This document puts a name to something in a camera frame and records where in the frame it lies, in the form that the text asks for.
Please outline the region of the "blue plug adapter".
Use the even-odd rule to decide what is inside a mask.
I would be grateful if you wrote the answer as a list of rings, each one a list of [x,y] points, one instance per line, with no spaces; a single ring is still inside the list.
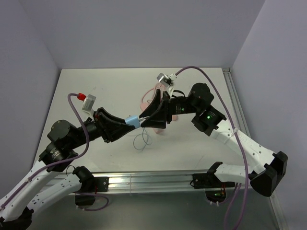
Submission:
[[[139,117],[137,115],[129,116],[125,119],[125,123],[127,125],[134,126],[135,128],[139,128],[141,126]]]

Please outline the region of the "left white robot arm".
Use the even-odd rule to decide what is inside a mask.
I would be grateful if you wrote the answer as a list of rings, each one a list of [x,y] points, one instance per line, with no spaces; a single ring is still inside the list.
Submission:
[[[75,127],[66,120],[52,125],[47,137],[50,143],[40,154],[30,172],[0,201],[0,228],[2,230],[25,230],[32,223],[32,215],[62,197],[74,193],[94,191],[96,181],[93,174],[84,166],[73,172],[58,184],[43,191],[42,188],[63,172],[80,155],[74,151],[90,141],[103,138],[110,143],[127,133],[140,128],[139,118],[130,116],[121,119],[109,114],[104,108],[94,112],[93,118]]]

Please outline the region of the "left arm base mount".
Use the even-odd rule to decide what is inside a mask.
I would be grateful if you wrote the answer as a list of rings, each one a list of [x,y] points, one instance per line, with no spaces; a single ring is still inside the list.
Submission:
[[[73,175],[79,178],[81,183],[81,188],[75,192],[75,204],[78,208],[84,209],[86,211],[98,211],[104,209],[108,203],[109,199],[102,196],[106,200],[106,204],[101,208],[89,209],[95,202],[95,197],[98,196],[98,192],[107,192],[108,190],[108,177],[102,177],[102,179],[95,178],[93,174],[85,167],[76,167],[72,171]]]

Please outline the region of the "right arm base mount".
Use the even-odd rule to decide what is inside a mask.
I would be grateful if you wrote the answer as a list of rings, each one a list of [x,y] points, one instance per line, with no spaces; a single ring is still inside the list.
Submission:
[[[206,193],[210,202],[223,202],[226,200],[226,189],[235,188],[234,182],[221,182],[214,174],[195,173],[192,175],[190,186],[194,189],[213,189]]]

